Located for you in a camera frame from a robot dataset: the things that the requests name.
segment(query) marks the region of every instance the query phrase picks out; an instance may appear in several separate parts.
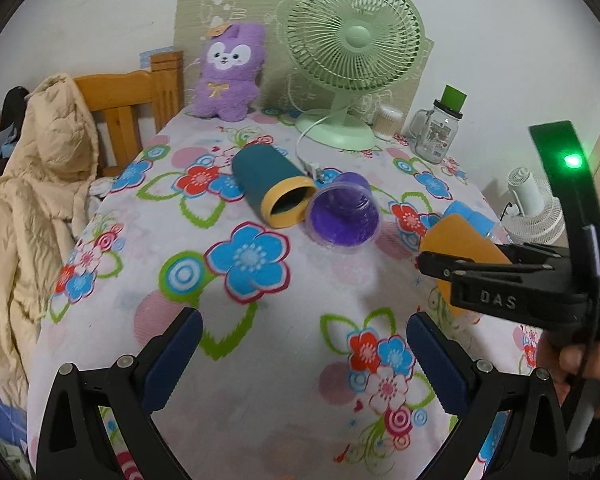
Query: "teal cylinder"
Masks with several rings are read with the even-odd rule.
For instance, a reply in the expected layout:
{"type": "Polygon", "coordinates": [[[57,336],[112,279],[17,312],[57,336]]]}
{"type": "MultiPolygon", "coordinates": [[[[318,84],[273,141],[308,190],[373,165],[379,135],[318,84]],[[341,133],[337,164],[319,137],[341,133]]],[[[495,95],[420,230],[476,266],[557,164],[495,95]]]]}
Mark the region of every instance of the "teal cylinder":
{"type": "Polygon", "coordinates": [[[256,214],[281,229],[304,220],[304,210],[316,191],[314,181],[268,144],[251,144],[232,161],[234,179],[256,214]]]}

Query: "purple cup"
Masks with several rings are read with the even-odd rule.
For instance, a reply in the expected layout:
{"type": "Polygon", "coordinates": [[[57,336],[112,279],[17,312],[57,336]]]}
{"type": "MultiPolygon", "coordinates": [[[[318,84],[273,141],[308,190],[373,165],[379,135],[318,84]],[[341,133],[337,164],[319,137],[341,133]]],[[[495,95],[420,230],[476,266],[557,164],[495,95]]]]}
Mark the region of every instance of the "purple cup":
{"type": "Polygon", "coordinates": [[[357,173],[343,173],[311,198],[304,217],[315,241],[356,248],[378,234],[380,211],[371,186],[357,173]]]}

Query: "tablecloth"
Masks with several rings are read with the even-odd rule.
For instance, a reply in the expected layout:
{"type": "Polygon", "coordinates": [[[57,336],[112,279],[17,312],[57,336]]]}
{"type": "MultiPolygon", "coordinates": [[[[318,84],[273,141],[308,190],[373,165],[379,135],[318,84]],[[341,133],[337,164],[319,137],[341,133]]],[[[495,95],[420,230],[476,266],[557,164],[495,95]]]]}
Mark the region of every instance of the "tablecloth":
{"type": "MultiPolygon", "coordinates": [[[[297,138],[294,118],[278,110],[223,123],[185,109],[115,181],[42,323],[29,390],[34,463],[58,367],[138,354],[186,306],[201,311],[203,338],[153,419],[194,480],[416,478],[455,423],[405,342],[417,310],[472,358],[532,370],[533,329],[457,316],[416,268],[420,239],[453,200],[496,219],[453,158],[429,164],[400,135],[358,153],[302,140],[301,155],[327,181],[359,172],[382,208],[378,239],[347,254],[314,243],[302,225],[270,229],[232,179],[245,145],[295,160],[297,138]]],[[[132,457],[110,409],[102,413],[129,478],[132,457]]],[[[504,416],[469,478],[480,478],[504,416]]]]}

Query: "blue gripper pad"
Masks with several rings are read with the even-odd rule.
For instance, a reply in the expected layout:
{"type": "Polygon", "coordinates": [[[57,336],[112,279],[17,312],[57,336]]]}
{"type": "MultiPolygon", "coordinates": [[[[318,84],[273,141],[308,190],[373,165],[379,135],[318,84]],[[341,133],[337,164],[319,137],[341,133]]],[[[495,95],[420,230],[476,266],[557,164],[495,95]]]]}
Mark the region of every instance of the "blue gripper pad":
{"type": "Polygon", "coordinates": [[[147,415],[165,407],[202,338],[202,316],[195,308],[187,307],[186,310],[187,319],[145,375],[141,404],[147,415]]]}
{"type": "Polygon", "coordinates": [[[451,415],[464,416],[475,384],[471,358],[457,342],[449,341],[423,312],[409,318],[407,343],[443,409],[451,415]]]}

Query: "yellow bow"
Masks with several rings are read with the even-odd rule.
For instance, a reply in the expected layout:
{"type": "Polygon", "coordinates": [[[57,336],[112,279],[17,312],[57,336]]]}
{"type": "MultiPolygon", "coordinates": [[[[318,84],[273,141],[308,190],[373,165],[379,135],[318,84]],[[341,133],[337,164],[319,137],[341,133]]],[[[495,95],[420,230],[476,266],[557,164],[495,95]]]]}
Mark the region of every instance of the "yellow bow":
{"type": "Polygon", "coordinates": [[[229,83],[207,83],[206,87],[211,90],[209,97],[222,97],[222,92],[229,89],[229,83]]]}

